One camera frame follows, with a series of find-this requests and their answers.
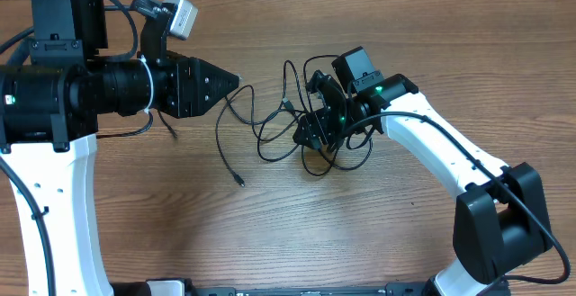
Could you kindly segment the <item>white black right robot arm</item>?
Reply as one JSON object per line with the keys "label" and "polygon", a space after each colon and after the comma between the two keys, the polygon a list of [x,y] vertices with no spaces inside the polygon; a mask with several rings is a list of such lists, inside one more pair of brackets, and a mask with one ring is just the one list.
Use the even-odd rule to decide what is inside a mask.
{"label": "white black right robot arm", "polygon": [[402,74],[385,76],[357,47],[332,56],[333,74],[304,77],[321,100],[293,135],[336,167],[356,134],[372,144],[386,135],[415,156],[455,203],[455,260],[413,291],[421,295],[508,295],[512,271],[554,245],[540,175],[527,163],[509,166],[478,148],[437,113]]}

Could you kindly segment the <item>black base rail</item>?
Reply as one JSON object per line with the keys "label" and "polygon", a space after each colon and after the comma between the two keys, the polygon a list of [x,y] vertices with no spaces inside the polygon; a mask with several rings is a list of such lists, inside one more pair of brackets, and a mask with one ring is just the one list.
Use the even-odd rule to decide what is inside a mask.
{"label": "black base rail", "polygon": [[191,279],[168,278],[135,283],[111,283],[113,295],[184,296],[425,296],[438,295],[431,282],[387,283],[378,287],[310,287],[242,290],[233,287],[200,288]]}

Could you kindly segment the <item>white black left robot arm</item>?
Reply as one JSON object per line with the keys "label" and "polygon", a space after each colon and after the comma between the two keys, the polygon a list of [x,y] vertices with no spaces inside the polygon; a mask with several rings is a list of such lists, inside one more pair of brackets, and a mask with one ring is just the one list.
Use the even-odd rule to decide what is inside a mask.
{"label": "white black left robot arm", "polygon": [[1,67],[1,168],[19,214],[31,295],[192,295],[186,278],[112,283],[94,198],[98,118],[201,116],[239,77],[167,49],[187,0],[31,0],[33,26]]}

